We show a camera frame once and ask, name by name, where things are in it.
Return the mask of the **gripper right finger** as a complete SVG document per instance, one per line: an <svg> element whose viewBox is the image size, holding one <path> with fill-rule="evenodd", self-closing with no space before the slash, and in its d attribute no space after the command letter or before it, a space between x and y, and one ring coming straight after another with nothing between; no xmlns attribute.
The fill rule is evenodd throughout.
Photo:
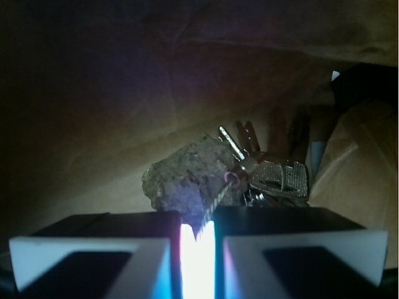
<svg viewBox="0 0 399 299"><path fill-rule="evenodd" d="M220 207L216 298L387 298L388 234L324 208Z"/></svg>

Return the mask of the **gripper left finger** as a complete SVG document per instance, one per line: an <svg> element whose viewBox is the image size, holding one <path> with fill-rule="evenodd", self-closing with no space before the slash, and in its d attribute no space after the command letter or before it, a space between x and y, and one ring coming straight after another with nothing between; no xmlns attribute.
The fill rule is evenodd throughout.
<svg viewBox="0 0 399 299"><path fill-rule="evenodd" d="M181 298L177 212L80 214L9 241L19 298Z"/></svg>

